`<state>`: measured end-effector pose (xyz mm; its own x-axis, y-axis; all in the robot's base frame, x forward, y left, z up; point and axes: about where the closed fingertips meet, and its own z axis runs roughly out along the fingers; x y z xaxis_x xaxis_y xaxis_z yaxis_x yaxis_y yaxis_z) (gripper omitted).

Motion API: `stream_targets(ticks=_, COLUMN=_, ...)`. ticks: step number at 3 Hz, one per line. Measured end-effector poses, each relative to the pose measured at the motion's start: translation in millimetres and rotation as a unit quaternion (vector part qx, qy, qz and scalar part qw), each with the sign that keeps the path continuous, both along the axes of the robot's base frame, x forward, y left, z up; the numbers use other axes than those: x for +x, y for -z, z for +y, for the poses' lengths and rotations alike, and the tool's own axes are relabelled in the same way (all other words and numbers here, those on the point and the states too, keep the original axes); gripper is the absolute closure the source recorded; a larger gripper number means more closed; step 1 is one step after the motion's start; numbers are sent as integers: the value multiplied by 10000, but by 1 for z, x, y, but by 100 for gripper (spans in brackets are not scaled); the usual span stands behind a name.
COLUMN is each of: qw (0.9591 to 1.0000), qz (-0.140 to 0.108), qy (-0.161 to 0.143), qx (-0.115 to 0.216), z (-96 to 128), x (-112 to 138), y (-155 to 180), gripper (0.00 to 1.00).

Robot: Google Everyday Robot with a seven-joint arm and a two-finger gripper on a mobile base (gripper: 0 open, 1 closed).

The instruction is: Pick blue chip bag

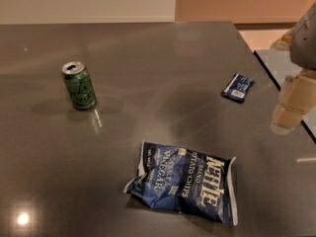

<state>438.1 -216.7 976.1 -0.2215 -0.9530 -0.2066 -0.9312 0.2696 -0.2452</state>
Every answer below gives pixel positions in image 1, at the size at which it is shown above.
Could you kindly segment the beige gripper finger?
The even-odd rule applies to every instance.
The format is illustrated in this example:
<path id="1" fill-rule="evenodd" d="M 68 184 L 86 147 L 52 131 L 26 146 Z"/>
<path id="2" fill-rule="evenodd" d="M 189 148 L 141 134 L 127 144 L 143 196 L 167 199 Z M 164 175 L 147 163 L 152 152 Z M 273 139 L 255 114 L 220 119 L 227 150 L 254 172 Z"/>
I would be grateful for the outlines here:
<path id="1" fill-rule="evenodd" d="M 316 71 L 302 70 L 296 76 L 287 75 L 279 94 L 281 106 L 301 115 L 316 106 Z"/>
<path id="2" fill-rule="evenodd" d="M 293 131 L 302 120 L 302 114 L 288 111 L 283 105 L 277 104 L 273 111 L 270 129 L 276 135 L 286 135 Z"/>

